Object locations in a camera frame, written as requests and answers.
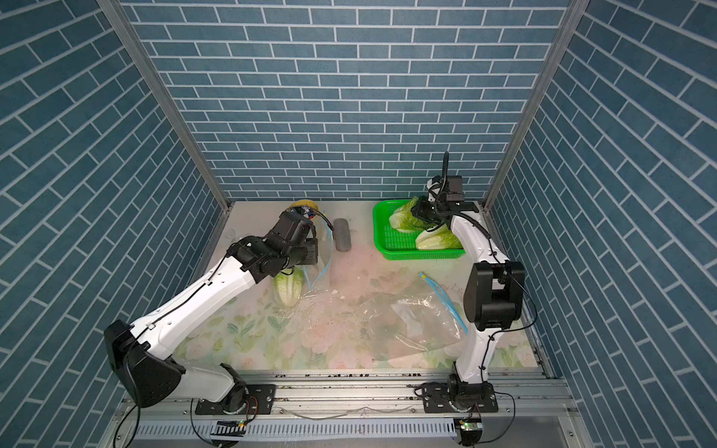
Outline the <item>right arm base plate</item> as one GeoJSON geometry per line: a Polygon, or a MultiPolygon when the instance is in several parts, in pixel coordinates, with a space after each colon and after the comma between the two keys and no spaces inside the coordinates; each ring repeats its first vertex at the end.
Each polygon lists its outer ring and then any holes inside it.
{"type": "Polygon", "coordinates": [[[424,383],[414,388],[426,414],[476,413],[499,411],[496,393],[490,383],[424,383]]]}

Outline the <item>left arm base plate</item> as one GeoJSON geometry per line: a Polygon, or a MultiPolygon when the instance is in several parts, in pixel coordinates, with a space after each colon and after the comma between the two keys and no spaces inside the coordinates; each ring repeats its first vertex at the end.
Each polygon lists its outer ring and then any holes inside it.
{"type": "Polygon", "coordinates": [[[276,398],[276,385],[247,385],[220,402],[200,399],[193,405],[198,416],[265,416],[270,414],[276,398]]]}

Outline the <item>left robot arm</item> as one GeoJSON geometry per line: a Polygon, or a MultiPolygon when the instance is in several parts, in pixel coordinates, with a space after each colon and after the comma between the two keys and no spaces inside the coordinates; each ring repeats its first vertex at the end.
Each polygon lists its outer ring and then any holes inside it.
{"type": "Polygon", "coordinates": [[[105,329],[111,371],[138,408],[165,399],[204,399],[225,414],[243,410],[248,387],[231,365],[185,368],[173,354],[211,315],[265,278],[317,264],[319,240],[313,219],[320,214],[310,205],[295,203],[266,235],[231,244],[214,267],[166,304],[133,323],[118,319],[105,329]]]}

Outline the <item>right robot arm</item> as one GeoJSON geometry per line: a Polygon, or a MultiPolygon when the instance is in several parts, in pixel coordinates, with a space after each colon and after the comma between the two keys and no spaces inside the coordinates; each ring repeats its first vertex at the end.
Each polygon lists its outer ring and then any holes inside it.
{"type": "Polygon", "coordinates": [[[447,392],[455,405],[470,406],[493,394],[488,367],[500,337],[521,319],[525,268],[518,261],[510,261],[493,244],[472,203],[440,202],[423,196],[411,213],[429,223],[431,229],[446,227],[451,231],[472,262],[463,295],[468,340],[449,375],[447,392]]]}

